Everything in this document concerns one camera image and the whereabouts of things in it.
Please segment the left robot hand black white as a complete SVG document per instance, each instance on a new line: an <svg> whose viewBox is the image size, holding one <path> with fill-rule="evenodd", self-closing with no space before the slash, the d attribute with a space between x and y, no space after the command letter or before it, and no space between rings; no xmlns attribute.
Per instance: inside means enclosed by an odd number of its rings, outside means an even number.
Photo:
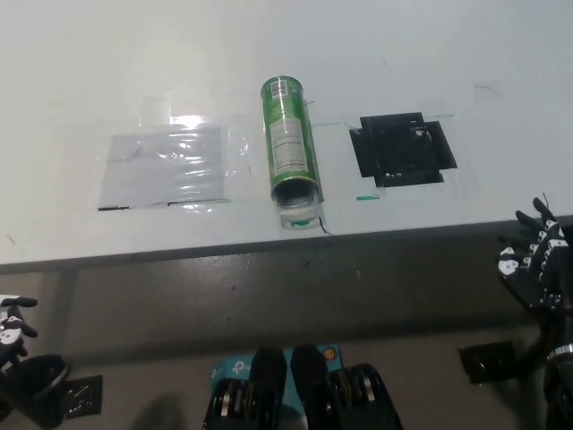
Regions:
<svg viewBox="0 0 573 430"><path fill-rule="evenodd" d="M1 295L1 368L17 364L21 357L28 355L24 338L36 338L38 332L25 322L20 308L37 304L36 298Z"/></svg>

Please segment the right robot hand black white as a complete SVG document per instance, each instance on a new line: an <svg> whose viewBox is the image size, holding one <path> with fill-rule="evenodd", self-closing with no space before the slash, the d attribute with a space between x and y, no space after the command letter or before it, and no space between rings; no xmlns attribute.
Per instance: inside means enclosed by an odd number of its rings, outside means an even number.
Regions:
<svg viewBox="0 0 573 430"><path fill-rule="evenodd" d="M528 312L571 315L572 243L545 199L533 206L539 217L516 211L519 235L500 240L498 276Z"/></svg>

